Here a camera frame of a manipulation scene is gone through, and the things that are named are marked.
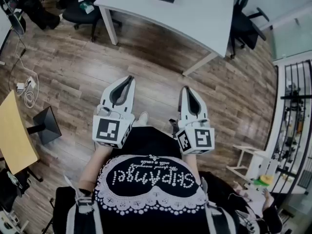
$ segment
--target table leg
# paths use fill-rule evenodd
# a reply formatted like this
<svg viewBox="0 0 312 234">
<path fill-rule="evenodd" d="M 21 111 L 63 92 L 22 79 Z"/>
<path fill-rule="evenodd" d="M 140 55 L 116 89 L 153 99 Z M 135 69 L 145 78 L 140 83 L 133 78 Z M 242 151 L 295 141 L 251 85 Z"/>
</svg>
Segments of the table leg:
<svg viewBox="0 0 312 234">
<path fill-rule="evenodd" d="M 202 65 L 206 64 L 207 62 L 211 61 L 212 59 L 216 58 L 217 54 L 214 52 L 211 52 L 209 55 L 204 57 L 202 60 L 194 64 L 192 67 L 190 67 L 188 70 L 184 71 L 182 74 L 184 76 L 188 76 L 191 72 L 196 71 L 199 69 Z"/>
<path fill-rule="evenodd" d="M 117 45 L 118 39 L 117 39 L 116 32 L 114 29 L 111 13 L 110 13 L 109 9 L 105 9 L 101 6 L 99 7 L 99 9 L 101 11 L 101 14 L 102 14 L 106 29 L 108 31 L 108 35 L 112 41 L 112 44 Z"/>
<path fill-rule="evenodd" d="M 39 181 L 40 183 L 43 182 L 43 178 L 42 178 L 42 177 L 37 177 L 37 176 L 33 173 L 33 171 L 30 170 L 29 167 L 26 167 L 25 169 L 26 169 L 26 171 L 27 171 L 32 177 L 35 178 L 35 180 Z"/>
</svg>

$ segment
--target wooden table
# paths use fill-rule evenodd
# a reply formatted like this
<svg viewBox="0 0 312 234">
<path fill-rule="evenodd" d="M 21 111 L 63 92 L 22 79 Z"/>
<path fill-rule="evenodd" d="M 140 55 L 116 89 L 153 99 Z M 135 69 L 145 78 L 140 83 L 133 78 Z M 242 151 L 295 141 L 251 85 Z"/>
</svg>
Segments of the wooden table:
<svg viewBox="0 0 312 234">
<path fill-rule="evenodd" d="M 15 91 L 0 106 L 0 149 L 12 174 L 39 160 L 21 117 Z"/>
<path fill-rule="evenodd" d="M 96 0 L 113 45 L 118 39 L 109 10 L 120 11 L 172 30 L 210 51 L 183 75 L 187 76 L 217 56 L 225 57 L 234 0 Z"/>
</svg>

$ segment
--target chair armrest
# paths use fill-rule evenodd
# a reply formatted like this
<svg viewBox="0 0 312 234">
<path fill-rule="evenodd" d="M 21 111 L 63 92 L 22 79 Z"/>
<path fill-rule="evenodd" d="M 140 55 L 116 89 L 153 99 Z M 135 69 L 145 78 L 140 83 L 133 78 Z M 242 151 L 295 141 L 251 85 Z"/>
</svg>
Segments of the chair armrest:
<svg viewBox="0 0 312 234">
<path fill-rule="evenodd" d="M 259 7 L 257 7 L 257 10 L 258 10 L 257 13 L 254 13 L 254 14 L 252 14 L 252 15 L 249 15 L 248 18 L 249 18 L 249 19 L 252 19 L 252 18 L 257 18 L 257 17 L 263 16 L 267 21 L 270 21 L 270 19 L 268 18 L 268 16 L 267 16 Z"/>
<path fill-rule="evenodd" d="M 262 31 L 252 22 L 253 24 L 253 28 L 255 29 L 255 31 L 258 33 L 258 35 L 264 40 L 266 41 L 267 38 L 265 37 L 265 35 L 262 33 Z"/>
</svg>

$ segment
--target hand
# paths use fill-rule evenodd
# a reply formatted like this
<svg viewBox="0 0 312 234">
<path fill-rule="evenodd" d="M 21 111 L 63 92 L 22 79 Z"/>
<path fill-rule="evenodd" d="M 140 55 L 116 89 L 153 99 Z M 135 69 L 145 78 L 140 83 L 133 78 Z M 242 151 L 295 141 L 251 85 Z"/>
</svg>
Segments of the hand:
<svg viewBox="0 0 312 234">
<path fill-rule="evenodd" d="M 263 195 L 264 195 L 265 199 L 270 199 L 271 198 L 271 194 L 269 193 L 269 190 L 267 188 L 265 188 L 263 190 Z"/>
</svg>

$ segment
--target white sneaker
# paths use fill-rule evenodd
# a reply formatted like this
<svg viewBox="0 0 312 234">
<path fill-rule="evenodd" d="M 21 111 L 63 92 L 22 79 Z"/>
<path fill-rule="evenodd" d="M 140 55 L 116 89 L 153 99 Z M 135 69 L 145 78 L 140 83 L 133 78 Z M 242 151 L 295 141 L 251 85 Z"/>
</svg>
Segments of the white sneaker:
<svg viewBox="0 0 312 234">
<path fill-rule="evenodd" d="M 138 123 L 140 125 L 143 125 L 143 126 L 146 126 L 147 124 L 147 121 L 148 121 L 148 113 L 147 112 L 143 112 L 141 113 L 140 117 L 138 118 Z"/>
</svg>

